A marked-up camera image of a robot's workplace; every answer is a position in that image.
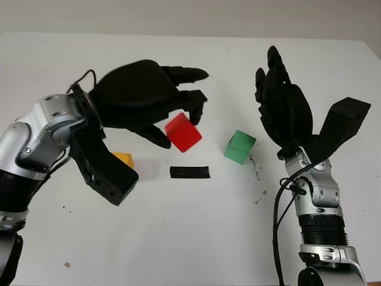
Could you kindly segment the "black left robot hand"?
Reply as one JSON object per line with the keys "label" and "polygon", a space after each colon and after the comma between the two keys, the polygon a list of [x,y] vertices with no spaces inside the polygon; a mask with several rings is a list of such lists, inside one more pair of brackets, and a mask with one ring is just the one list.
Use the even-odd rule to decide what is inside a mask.
{"label": "black left robot hand", "polygon": [[208,76],[199,68],[140,60],[106,74],[89,96],[106,128],[127,129],[169,149],[170,140],[155,124],[174,110],[184,110],[190,122],[197,125],[207,97],[200,90],[180,91],[177,87]]}

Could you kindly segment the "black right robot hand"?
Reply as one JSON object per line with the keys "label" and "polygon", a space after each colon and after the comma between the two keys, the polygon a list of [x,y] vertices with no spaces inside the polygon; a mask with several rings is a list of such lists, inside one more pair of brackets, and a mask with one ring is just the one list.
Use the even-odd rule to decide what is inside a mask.
{"label": "black right robot hand", "polygon": [[313,117],[274,45],[267,51],[267,64],[267,72],[259,68],[255,73],[255,100],[266,133],[280,147],[277,156],[284,159],[312,139]]}

